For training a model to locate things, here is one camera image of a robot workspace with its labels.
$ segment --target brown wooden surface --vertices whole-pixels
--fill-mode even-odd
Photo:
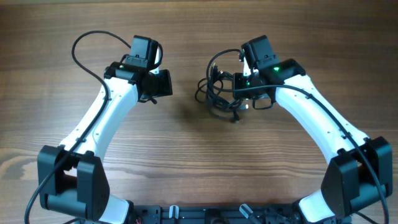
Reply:
[[[78,124],[99,83],[70,56],[89,30],[128,42],[139,34],[164,48],[174,95],[135,107],[104,160],[111,193],[136,205],[293,202],[319,189],[325,159],[280,106],[210,116],[193,94],[212,56],[262,34],[280,59],[295,58],[323,96],[356,127],[393,145],[398,177],[398,7],[393,1],[137,2],[0,6],[0,223],[22,223],[37,186],[36,156]],[[128,52],[92,35],[76,56],[98,74]],[[238,72],[235,55],[218,60]],[[398,194],[387,199],[398,223]],[[379,203],[364,213],[382,222]],[[32,223],[69,217],[36,201]],[[354,216],[355,223],[365,223]]]

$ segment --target table surface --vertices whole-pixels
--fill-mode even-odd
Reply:
[[[266,34],[294,58],[353,125],[394,148],[398,177],[398,11],[393,1],[161,1],[0,6],[0,223],[22,223],[37,187],[36,157],[78,124],[100,88],[70,55],[89,30],[158,40],[173,96],[139,104],[104,159],[111,193],[136,205],[290,203],[320,188],[322,153],[283,108],[250,109],[237,124],[194,100],[214,54]],[[107,35],[83,39],[76,56],[98,74],[128,53]],[[239,72],[235,54],[217,60]],[[398,223],[398,194],[387,199]],[[382,222],[380,203],[363,211]],[[32,223],[70,217],[40,208]],[[367,223],[354,216],[355,223]]]

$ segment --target wood grain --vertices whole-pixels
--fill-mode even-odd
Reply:
[[[0,6],[0,223],[22,223],[37,186],[36,157],[78,124],[99,83],[70,56],[89,30],[164,48],[174,95],[135,107],[104,160],[111,193],[136,205],[293,202],[319,189],[325,160],[281,107],[249,110],[232,124],[214,119],[193,94],[214,54],[262,34],[279,57],[296,59],[325,98],[372,138],[394,148],[398,177],[398,21],[393,1],[169,1]],[[128,52],[92,35],[76,56],[101,74]],[[235,55],[217,61],[238,72]],[[398,194],[387,199],[398,223]],[[364,213],[382,221],[379,203]],[[36,203],[32,223],[65,215]],[[355,223],[366,223],[354,216]]]

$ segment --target wooden table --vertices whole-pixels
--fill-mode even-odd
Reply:
[[[322,153],[280,106],[220,121],[193,94],[214,54],[266,34],[281,60],[294,58],[323,96],[372,138],[394,148],[398,177],[398,5],[393,1],[161,1],[0,6],[0,223],[22,223],[37,187],[36,157],[78,124],[100,84],[74,64],[72,43],[89,30],[158,40],[173,96],[137,105],[104,160],[111,193],[136,205],[290,203],[320,188]],[[98,74],[129,52],[107,35],[76,56]],[[235,54],[217,60],[238,72]],[[398,193],[387,199],[398,223]],[[382,222],[377,203],[364,211]],[[32,223],[70,217],[40,208]],[[367,223],[354,216],[355,223]]]

